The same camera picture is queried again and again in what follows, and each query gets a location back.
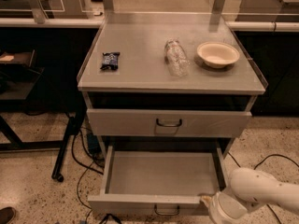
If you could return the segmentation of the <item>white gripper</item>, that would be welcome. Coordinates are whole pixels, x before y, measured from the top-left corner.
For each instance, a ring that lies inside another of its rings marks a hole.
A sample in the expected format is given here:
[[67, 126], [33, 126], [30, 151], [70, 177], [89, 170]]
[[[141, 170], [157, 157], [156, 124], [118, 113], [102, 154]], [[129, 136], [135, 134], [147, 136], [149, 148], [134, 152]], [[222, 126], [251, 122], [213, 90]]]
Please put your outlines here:
[[214, 224], [237, 224], [243, 216], [259, 208], [257, 203], [242, 201], [232, 193], [220, 191], [213, 196], [202, 195], [200, 201], [207, 207]]

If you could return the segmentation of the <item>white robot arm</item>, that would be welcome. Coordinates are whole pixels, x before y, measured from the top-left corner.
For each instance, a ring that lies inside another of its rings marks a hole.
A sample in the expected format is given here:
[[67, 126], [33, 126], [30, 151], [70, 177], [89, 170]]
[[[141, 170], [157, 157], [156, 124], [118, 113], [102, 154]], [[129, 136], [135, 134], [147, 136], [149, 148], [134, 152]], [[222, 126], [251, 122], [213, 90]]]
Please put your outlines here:
[[231, 172], [223, 191], [213, 196], [202, 195], [214, 224], [236, 224], [243, 216], [273, 204], [299, 214], [299, 186], [278, 181], [274, 176], [250, 168]]

